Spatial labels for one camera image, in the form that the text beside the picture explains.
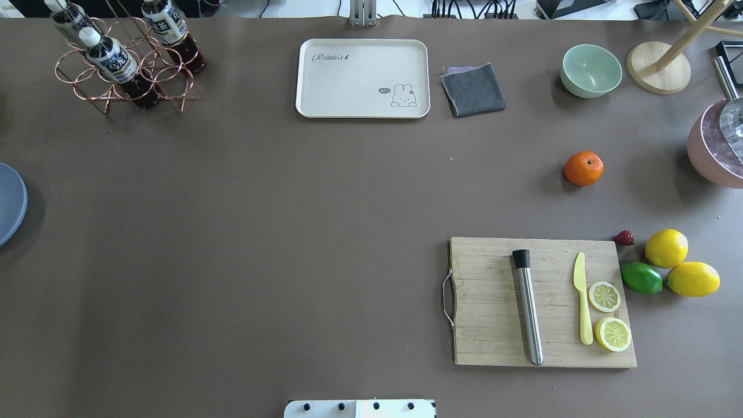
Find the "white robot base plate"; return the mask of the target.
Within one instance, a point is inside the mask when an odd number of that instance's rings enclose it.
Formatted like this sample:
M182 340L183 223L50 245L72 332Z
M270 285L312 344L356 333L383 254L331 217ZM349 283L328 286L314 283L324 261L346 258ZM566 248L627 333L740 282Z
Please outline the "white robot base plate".
M436 417L429 399L327 399L287 403L284 417Z

